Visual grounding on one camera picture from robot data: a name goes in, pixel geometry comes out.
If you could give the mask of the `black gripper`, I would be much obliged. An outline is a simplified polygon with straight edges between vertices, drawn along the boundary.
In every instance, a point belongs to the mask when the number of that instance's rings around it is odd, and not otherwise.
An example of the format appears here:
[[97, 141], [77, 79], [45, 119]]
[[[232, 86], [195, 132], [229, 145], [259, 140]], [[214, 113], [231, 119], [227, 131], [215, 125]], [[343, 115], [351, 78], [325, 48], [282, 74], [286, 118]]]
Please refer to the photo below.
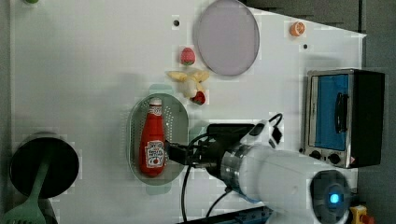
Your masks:
[[191, 147], [165, 141], [168, 158], [179, 164], [194, 168], [206, 168], [216, 178], [220, 178], [220, 166], [226, 151], [235, 146], [253, 128], [251, 123], [212, 123], [206, 128], [203, 140]]

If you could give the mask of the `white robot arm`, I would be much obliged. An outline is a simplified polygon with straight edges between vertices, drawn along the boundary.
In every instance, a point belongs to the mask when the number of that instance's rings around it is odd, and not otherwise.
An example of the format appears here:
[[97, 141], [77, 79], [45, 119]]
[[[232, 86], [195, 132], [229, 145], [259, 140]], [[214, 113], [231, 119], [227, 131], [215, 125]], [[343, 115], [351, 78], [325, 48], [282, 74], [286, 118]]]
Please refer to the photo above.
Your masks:
[[339, 169], [278, 148], [281, 131], [266, 120], [255, 124], [212, 123], [187, 145], [165, 142], [168, 158], [203, 168], [250, 203], [264, 203], [286, 224], [341, 224], [351, 191]]

